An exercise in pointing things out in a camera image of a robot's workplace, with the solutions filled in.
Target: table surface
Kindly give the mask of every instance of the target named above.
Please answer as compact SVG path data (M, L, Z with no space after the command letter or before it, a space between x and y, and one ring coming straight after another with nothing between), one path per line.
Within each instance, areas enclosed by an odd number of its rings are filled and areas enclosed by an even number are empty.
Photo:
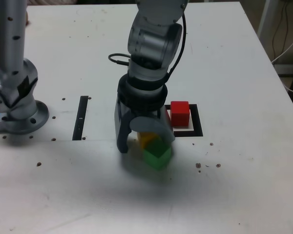
M177 138L160 172L134 157L134 143L118 153L114 107L126 67L107 56L127 53L136 12L28 8L25 56L50 119L32 134L0 135L0 234L293 234L293 104L239 3L186 9L167 104L197 104L204 136ZM86 140L72 141L80 96L92 97Z

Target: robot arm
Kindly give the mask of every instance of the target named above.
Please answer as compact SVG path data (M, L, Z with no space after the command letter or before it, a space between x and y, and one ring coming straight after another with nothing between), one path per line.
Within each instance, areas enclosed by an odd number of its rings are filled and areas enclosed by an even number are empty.
M37 69L24 59L26 7L26 0L0 0L0 132L33 132L49 117L33 97Z
M131 59L128 73L119 82L115 109L121 153L128 151L131 130L157 133L166 144L175 139L164 107L165 83L182 33L182 26L176 22L187 3L188 0L137 0L139 11L128 40Z

